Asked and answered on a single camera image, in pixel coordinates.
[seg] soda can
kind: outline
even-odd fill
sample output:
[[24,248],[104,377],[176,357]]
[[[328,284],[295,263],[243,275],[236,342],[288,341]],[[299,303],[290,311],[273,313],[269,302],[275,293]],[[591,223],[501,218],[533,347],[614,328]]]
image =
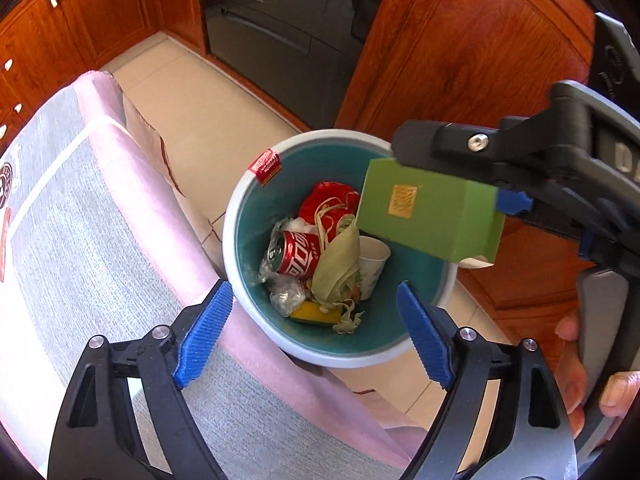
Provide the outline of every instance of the soda can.
[[300,280],[310,278],[320,258],[320,239],[311,233],[281,231],[271,244],[267,259],[278,274]]

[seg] paper cup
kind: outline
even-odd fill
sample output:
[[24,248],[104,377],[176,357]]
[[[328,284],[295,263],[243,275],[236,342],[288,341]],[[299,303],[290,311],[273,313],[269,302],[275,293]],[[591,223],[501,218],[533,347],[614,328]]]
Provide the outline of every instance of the paper cup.
[[360,275],[362,287],[360,300],[368,300],[382,273],[385,262],[391,256],[391,249],[380,240],[368,236],[360,237]]

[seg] screw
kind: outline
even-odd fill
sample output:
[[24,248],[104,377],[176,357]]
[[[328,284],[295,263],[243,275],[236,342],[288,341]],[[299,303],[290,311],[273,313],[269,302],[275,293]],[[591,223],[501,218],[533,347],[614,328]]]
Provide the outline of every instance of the screw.
[[475,134],[466,142],[466,145],[472,152],[481,152],[489,145],[489,137],[485,134]]
[[100,348],[104,344],[104,338],[101,335],[94,335],[89,339],[89,348]]
[[464,328],[460,329],[460,337],[465,341],[473,341],[476,337],[478,337],[478,334],[473,328],[465,326]]
[[525,339],[522,344],[529,352],[535,352],[538,349],[538,343],[533,341],[533,339]]
[[158,325],[152,331],[151,335],[154,339],[164,339],[169,335],[171,329],[167,325]]

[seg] cabinet door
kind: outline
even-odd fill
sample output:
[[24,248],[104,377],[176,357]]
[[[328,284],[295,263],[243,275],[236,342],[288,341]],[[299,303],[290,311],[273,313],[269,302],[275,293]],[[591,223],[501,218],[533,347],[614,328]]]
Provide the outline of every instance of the cabinet door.
[[14,107],[18,107],[18,111],[22,112],[24,105],[0,74],[0,117],[6,117]]
[[593,265],[577,252],[574,242],[507,219],[495,265],[460,269],[458,279],[512,342],[535,339],[555,367],[563,342],[554,329],[578,307],[576,279]]
[[25,107],[37,110],[87,70],[52,0],[23,0],[2,21],[0,71]]
[[144,0],[59,0],[87,65],[98,69],[154,30]]
[[6,151],[15,136],[20,133],[23,126],[24,121],[14,110],[9,110],[4,118],[0,119],[0,156]]
[[[583,0],[383,0],[336,127],[391,139],[411,119],[496,127],[538,113],[552,83],[587,78],[593,21]],[[553,364],[554,326],[585,266],[575,244],[508,222],[495,266],[459,279],[513,342],[540,339]]]
[[156,0],[161,28],[201,56],[207,55],[200,0]]

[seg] hand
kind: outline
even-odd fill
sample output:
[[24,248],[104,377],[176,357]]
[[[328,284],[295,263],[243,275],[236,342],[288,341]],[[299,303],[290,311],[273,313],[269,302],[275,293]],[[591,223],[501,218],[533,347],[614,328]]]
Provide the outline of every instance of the hand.
[[[587,372],[578,357],[580,318],[577,310],[558,323],[556,334],[566,341],[556,370],[556,381],[569,414],[569,425],[575,438],[584,426],[582,403],[585,401],[587,391]],[[613,436],[626,412],[631,408],[639,389],[640,372],[619,372],[609,378],[600,397],[600,410],[603,415],[615,417],[617,420],[605,436],[605,440]]]

